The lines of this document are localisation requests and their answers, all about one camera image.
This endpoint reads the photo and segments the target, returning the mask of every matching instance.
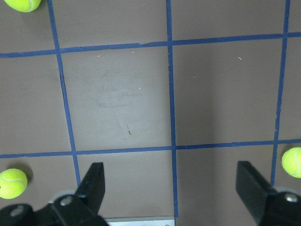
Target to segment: green tennis ball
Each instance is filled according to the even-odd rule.
[[[41,3],[41,0],[4,0],[4,1],[11,8],[24,13],[34,11]]]
[[[22,194],[27,187],[26,174],[19,169],[8,169],[0,173],[0,197],[13,199]]]
[[[282,156],[284,170],[295,178],[301,178],[301,147],[294,147]]]

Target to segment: tennis ball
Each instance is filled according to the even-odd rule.
[[[0,173],[0,197],[13,199],[22,194],[27,187],[26,174],[19,169],[8,169]]]
[[[294,147],[282,156],[284,170],[295,178],[301,178],[301,147]]]
[[[41,3],[41,0],[4,0],[4,1],[11,8],[24,13],[34,11]]]

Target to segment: vertical blue line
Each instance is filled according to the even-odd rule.
[[[273,159],[272,159],[272,170],[271,170],[271,185],[272,186],[275,184],[275,175],[276,175],[277,148],[278,148],[279,129],[280,129],[280,113],[281,113],[282,93],[283,93],[284,76],[285,76],[285,60],[286,60],[286,48],[287,48],[287,37],[288,37],[289,9],[290,9],[290,0],[286,0],[285,1],[284,25],[283,25],[283,39],[282,39],[279,88],[278,88],[278,98],[277,98],[277,113],[276,113],[276,121],[275,121]]]
[[[63,75],[62,55],[61,55],[61,51],[60,51],[60,45],[59,45],[59,42],[58,42],[58,36],[57,36],[57,30],[56,30],[56,24],[55,24],[55,15],[54,15],[54,11],[53,11],[52,0],[47,0],[47,3],[48,3],[48,11],[49,11],[49,18],[50,18],[50,23],[51,23],[53,41],[54,41],[55,50],[56,50],[56,58],[57,58],[57,63],[58,63],[58,69],[59,69],[60,79],[61,79],[64,109],[65,109],[67,127],[68,127],[68,132],[69,132],[69,139],[70,139],[70,144],[71,144],[71,152],[72,152],[72,156],[73,156],[73,164],[74,164],[74,169],[75,169],[76,182],[77,182],[77,185],[79,185],[80,184],[79,163],[78,163],[78,160],[77,160],[76,149],[75,149],[75,142],[74,142],[74,136],[73,136],[73,130],[72,130],[71,116],[70,116],[70,111],[69,111],[69,104],[68,104],[65,80],[64,80],[64,75]]]
[[[172,153],[172,170],[173,170],[173,190],[174,190],[174,217],[178,213],[178,188],[177,188],[177,158],[175,143],[175,116],[174,116],[174,63],[173,63],[173,33],[172,33],[172,16],[171,0],[166,0],[166,20],[167,20],[167,42],[168,42],[168,71],[169,71],[169,104],[170,104],[170,124],[171,124],[171,153]]]

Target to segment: ball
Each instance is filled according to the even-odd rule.
[[[282,156],[282,167],[291,176],[301,178],[301,147],[294,147]]]
[[[26,174],[19,169],[8,169],[0,173],[0,197],[14,199],[27,187]]]
[[[41,3],[41,0],[4,0],[4,1],[11,8],[24,13],[34,11]]]

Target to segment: white seam on tennis ball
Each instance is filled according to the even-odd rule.
[[[22,180],[7,180],[7,179],[4,178],[3,176],[1,176],[1,178],[2,178],[3,180],[7,181],[7,182],[21,182],[21,183],[24,185],[24,187],[26,187],[26,184],[25,184],[24,181],[22,181]]]
[[[25,13],[30,12],[30,10],[32,9],[32,0],[29,0],[29,3],[30,3],[30,8],[29,10],[25,11]]]
[[[296,176],[296,175],[298,175],[298,174],[300,173],[300,164],[299,164],[299,161],[298,161],[298,158],[297,158],[298,152],[299,152],[299,150],[297,150],[297,151],[295,152],[295,161],[296,161],[296,164],[297,164],[297,166],[298,166],[298,169],[297,169],[297,172],[296,172],[295,174],[293,174],[293,176]]]

